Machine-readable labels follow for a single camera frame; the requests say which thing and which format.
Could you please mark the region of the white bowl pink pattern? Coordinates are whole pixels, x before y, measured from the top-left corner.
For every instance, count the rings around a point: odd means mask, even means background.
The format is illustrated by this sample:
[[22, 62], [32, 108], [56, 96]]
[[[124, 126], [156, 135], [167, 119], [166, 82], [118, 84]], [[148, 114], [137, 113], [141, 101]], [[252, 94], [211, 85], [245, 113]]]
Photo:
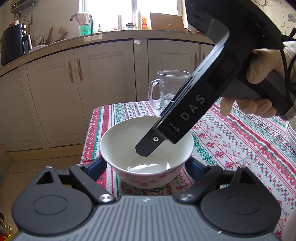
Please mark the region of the white bowl pink pattern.
[[100, 154], [121, 181], [141, 188], [158, 188], [171, 182], [189, 160], [194, 149], [191, 133], [176, 144], [152, 127], [158, 116], [141, 116], [121, 121], [100, 140]]

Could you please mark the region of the cream kitchen cabinets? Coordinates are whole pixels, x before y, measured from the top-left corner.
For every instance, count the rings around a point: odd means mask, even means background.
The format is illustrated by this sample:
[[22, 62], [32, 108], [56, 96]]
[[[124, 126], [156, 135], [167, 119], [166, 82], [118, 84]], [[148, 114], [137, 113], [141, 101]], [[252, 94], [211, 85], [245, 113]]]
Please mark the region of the cream kitchen cabinets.
[[63, 40], [1, 69], [1, 146], [82, 144], [93, 109], [148, 99], [160, 70], [193, 72], [213, 49], [197, 34], [125, 30]]

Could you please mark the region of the patterned striped tablecloth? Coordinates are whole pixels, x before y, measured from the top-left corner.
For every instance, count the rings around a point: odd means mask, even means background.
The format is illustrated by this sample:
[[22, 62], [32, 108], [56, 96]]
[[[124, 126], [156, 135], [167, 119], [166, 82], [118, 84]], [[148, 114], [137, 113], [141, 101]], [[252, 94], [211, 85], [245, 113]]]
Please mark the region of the patterned striped tablecloth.
[[[281, 216], [275, 235], [282, 240], [295, 240], [295, 152], [290, 145], [286, 122], [280, 118], [245, 115], [234, 104], [228, 116], [219, 112], [220, 100], [194, 125], [193, 157], [204, 165], [215, 164], [225, 170], [247, 166], [278, 200]], [[147, 101], [105, 105], [93, 110], [87, 133], [82, 164], [100, 155], [103, 134], [113, 125], [137, 116], [159, 115]], [[165, 186], [145, 190], [121, 181], [111, 166], [97, 184], [118, 198], [121, 194], [177, 196], [193, 185], [183, 167]]]

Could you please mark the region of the clear glass mug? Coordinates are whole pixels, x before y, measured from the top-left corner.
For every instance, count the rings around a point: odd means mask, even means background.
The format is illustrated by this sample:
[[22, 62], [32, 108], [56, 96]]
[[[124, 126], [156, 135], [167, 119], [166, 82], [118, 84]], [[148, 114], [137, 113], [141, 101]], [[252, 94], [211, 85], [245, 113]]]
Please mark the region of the clear glass mug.
[[[168, 106], [191, 73], [183, 70], [161, 70], [157, 75], [158, 79], [153, 80], [149, 85], [148, 100], [154, 109], [162, 110]], [[153, 99], [156, 86], [159, 87], [159, 100]]]

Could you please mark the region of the cardboard box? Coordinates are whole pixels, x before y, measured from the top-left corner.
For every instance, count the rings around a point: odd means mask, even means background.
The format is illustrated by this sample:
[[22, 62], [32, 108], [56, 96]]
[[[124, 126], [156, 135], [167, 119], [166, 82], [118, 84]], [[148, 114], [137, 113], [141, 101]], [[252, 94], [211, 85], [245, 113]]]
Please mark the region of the cardboard box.
[[151, 28], [153, 30], [168, 30], [185, 32], [183, 19], [178, 15], [167, 15], [160, 13], [150, 13]]

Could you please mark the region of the green dish soap bottle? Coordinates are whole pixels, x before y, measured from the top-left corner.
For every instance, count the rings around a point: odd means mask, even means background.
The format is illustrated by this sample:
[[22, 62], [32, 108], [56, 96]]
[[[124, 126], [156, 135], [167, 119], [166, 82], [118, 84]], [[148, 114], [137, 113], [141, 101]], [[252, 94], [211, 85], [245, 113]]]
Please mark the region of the green dish soap bottle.
[[93, 34], [93, 18], [89, 13], [80, 13], [79, 34], [80, 36]]

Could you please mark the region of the black air fryer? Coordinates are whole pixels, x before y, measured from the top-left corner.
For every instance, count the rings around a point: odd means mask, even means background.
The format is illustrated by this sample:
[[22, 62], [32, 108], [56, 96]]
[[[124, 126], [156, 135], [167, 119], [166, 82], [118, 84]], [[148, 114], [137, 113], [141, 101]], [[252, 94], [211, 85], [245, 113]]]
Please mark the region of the black air fryer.
[[1, 64], [8, 63], [28, 54], [32, 49], [31, 37], [25, 24], [16, 24], [4, 30], [1, 37]]

